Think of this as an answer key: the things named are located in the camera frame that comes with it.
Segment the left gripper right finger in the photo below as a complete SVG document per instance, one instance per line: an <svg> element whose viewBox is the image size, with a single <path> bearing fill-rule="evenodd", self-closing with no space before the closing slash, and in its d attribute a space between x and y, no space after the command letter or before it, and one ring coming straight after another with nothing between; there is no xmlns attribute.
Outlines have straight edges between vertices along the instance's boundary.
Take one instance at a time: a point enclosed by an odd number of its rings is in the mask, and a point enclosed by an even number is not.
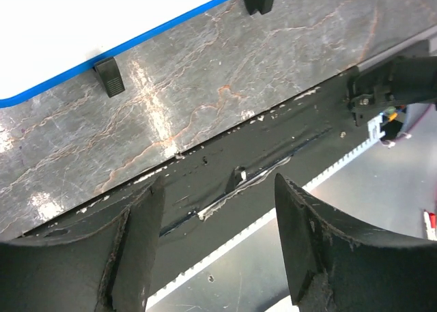
<svg viewBox="0 0 437 312"><path fill-rule="evenodd" d="M276 175L277 224L301 311L435 311L436 243L361 221Z"/></svg>

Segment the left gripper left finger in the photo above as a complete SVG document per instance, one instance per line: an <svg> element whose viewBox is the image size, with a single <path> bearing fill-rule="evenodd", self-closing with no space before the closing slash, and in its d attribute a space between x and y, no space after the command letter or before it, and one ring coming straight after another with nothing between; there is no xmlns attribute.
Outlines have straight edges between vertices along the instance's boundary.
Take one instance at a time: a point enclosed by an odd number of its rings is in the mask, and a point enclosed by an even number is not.
<svg viewBox="0 0 437 312"><path fill-rule="evenodd" d="M1 243L2 311L144 311L165 205L161 178L38 236Z"/></svg>

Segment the blue framed whiteboard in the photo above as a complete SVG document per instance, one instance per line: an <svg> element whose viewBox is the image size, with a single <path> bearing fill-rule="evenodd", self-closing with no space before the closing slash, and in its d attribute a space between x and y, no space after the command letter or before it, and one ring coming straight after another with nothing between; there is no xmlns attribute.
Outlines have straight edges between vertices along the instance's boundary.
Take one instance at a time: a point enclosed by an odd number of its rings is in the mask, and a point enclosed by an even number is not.
<svg viewBox="0 0 437 312"><path fill-rule="evenodd" d="M1 106L20 104L227 0L1 0Z"/></svg>

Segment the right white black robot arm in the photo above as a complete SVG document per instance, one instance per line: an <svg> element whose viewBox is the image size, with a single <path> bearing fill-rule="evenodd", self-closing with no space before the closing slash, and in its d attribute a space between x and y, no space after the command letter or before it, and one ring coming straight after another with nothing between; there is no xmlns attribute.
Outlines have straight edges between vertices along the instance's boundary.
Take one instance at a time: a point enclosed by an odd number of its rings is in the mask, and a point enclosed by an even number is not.
<svg viewBox="0 0 437 312"><path fill-rule="evenodd" d="M357 126L389 107L435 102L435 56L399 56L348 82L348 109Z"/></svg>

